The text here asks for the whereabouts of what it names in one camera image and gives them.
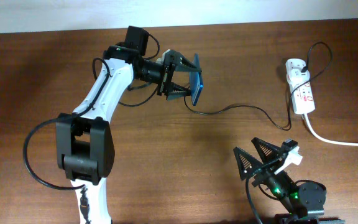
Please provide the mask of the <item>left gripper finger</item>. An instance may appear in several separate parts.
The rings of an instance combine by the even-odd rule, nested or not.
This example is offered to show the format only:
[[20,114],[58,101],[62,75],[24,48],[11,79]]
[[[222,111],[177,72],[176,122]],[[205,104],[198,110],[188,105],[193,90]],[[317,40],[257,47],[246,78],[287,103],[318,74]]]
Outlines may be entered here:
[[181,97],[191,96],[191,90],[176,83],[167,85],[165,91],[166,100],[174,100]]
[[175,65],[177,72],[202,72],[198,54],[194,54],[193,60],[190,61],[181,53],[177,53],[175,62],[177,63]]

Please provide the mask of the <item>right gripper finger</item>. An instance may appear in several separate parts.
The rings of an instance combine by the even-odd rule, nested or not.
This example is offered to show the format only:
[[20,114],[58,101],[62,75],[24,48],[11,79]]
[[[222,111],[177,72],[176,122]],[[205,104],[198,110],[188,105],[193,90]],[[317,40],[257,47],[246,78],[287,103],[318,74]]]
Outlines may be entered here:
[[273,161],[274,159],[282,158],[282,151],[280,147],[261,140],[257,137],[254,137],[251,142],[255,146],[256,151],[263,163],[268,163]]
[[248,152],[239,147],[235,147],[233,153],[236,158],[241,180],[253,177],[263,166],[254,156],[251,156]]

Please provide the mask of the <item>blue Galaxy smartphone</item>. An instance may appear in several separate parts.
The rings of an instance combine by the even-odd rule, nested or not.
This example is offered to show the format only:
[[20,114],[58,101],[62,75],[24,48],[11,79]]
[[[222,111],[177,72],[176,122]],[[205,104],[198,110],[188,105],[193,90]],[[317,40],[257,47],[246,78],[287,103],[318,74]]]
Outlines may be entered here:
[[193,106],[197,105],[198,99],[203,90],[203,79],[202,79],[202,69],[200,65],[199,55],[195,54],[193,59],[193,63],[196,65],[198,72],[190,72],[189,73],[189,81],[190,81],[190,90],[191,90],[191,104]]

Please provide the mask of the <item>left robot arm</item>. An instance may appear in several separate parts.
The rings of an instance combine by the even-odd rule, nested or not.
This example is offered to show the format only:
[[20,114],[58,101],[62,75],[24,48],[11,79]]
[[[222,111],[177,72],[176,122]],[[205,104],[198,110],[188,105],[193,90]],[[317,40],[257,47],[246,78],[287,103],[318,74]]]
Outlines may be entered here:
[[203,89],[199,56],[188,60],[168,49],[153,62],[145,57],[150,36],[143,28],[128,27],[125,40],[103,53],[100,74],[86,98],[56,123],[57,164],[76,193],[81,223],[112,223],[106,196],[115,157],[110,122],[132,81],[156,84],[156,93],[167,100],[190,96],[192,105]]

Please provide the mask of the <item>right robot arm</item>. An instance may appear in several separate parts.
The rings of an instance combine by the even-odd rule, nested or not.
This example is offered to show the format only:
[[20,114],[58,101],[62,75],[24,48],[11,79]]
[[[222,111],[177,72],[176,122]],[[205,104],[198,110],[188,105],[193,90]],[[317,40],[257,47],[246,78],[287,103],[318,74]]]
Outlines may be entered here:
[[271,192],[267,197],[280,202],[287,213],[276,214],[274,223],[345,223],[340,218],[324,218],[324,204],[327,188],[322,183],[300,179],[293,181],[285,172],[291,165],[299,165],[303,157],[299,154],[300,147],[292,139],[276,146],[260,138],[251,140],[260,159],[235,147],[233,153],[237,162],[241,180],[245,181],[247,200],[257,223],[262,219],[252,201],[249,185],[261,188],[266,186]]

